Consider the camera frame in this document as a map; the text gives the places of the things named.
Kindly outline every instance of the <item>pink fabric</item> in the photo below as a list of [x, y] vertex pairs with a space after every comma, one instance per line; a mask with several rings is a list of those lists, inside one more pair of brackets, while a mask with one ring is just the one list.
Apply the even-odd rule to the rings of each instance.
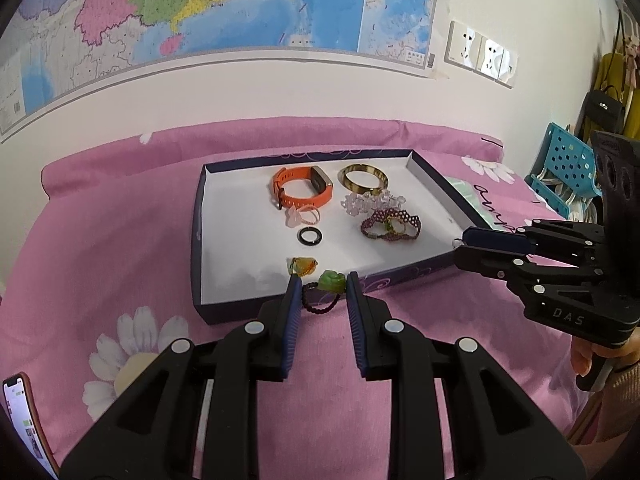
[[[130, 352], [158, 352], [172, 332], [166, 327], [187, 325], [196, 344], [228, 332], [231, 326], [207, 326], [191, 303], [191, 219], [204, 162], [313, 151], [321, 143], [324, 150], [415, 148], [445, 176], [486, 189], [511, 226], [556, 218], [521, 179], [495, 182], [471, 170], [463, 155], [492, 162], [502, 156], [495, 139], [484, 139], [395, 121], [278, 118], [178, 128], [50, 164], [43, 170], [50, 202], [18, 256], [0, 310], [0, 376], [23, 370], [31, 378], [62, 462], [92, 424], [86, 402], [95, 401], [97, 381], [112, 384]], [[584, 403], [568, 362], [569, 336], [526, 320], [503, 283], [447, 269], [369, 293], [427, 336], [478, 339], [558, 428]], [[128, 344], [125, 314], [134, 319]], [[92, 353], [116, 365], [97, 365]], [[388, 384], [360, 379], [344, 303], [325, 316], [304, 313], [289, 380], [259, 386], [262, 478], [386, 478], [389, 400]]]

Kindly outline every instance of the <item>black handbag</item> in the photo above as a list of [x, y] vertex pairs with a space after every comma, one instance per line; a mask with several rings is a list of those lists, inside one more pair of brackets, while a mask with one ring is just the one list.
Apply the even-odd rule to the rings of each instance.
[[[625, 25], [622, 21], [622, 11], [619, 11], [618, 18], [618, 31], [616, 32], [616, 43], [620, 38], [620, 30], [622, 30], [622, 49], [625, 52]], [[609, 68], [607, 68], [607, 74], [602, 80], [602, 85], [606, 84], [609, 78], [609, 72], [611, 65], [613, 64], [613, 58], [616, 55], [615, 47], [609, 61]], [[587, 97], [587, 104], [585, 108], [585, 116], [591, 121], [600, 126], [605, 132], [612, 134], [621, 134], [625, 128], [625, 105], [622, 103], [625, 94], [625, 79], [626, 79], [626, 66], [623, 60], [622, 63], [622, 89], [618, 92], [618, 89], [613, 85], [607, 86], [604, 90], [600, 87], [599, 90], [592, 90]], [[617, 99], [614, 99], [607, 94], [607, 90], [613, 88], [616, 91]]]

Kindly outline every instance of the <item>white screw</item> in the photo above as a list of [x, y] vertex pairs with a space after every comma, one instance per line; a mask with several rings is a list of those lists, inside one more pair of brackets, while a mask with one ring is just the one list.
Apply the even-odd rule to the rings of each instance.
[[259, 334], [264, 330], [264, 325], [260, 321], [250, 321], [244, 326], [244, 331], [248, 334]]
[[398, 334], [404, 330], [404, 323], [397, 319], [390, 319], [385, 323], [385, 330], [393, 334]]
[[471, 339], [470, 337], [461, 339], [458, 346], [462, 351], [469, 352], [470, 354], [478, 350], [478, 343], [475, 339]]
[[184, 354], [187, 350], [191, 348], [191, 343], [186, 339], [176, 339], [171, 344], [171, 350], [177, 354]]

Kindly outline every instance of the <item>purple beaded bracelet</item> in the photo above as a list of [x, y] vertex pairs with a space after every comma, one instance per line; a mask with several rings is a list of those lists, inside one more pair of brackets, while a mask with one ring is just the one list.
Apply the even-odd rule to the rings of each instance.
[[[415, 235], [408, 235], [404, 232], [399, 233], [391, 224], [392, 219], [397, 219], [401, 221], [405, 226], [407, 224], [412, 225], [415, 229]], [[384, 224], [386, 228], [386, 233], [383, 235], [369, 233], [367, 230], [371, 229], [374, 224]], [[420, 234], [420, 228], [422, 225], [420, 224], [420, 219], [417, 216], [411, 216], [405, 210], [398, 211], [397, 209], [378, 209], [373, 215], [367, 218], [361, 225], [360, 230], [362, 234], [364, 234], [367, 238], [372, 238], [373, 240], [387, 240], [388, 242], [395, 242], [397, 240], [415, 240]]]

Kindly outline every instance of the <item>map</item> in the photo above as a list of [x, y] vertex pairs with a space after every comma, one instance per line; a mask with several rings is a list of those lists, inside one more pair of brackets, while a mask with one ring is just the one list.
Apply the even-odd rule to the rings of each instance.
[[0, 38], [0, 136], [89, 83], [175, 57], [337, 52], [424, 68], [435, 2], [23, 0]]

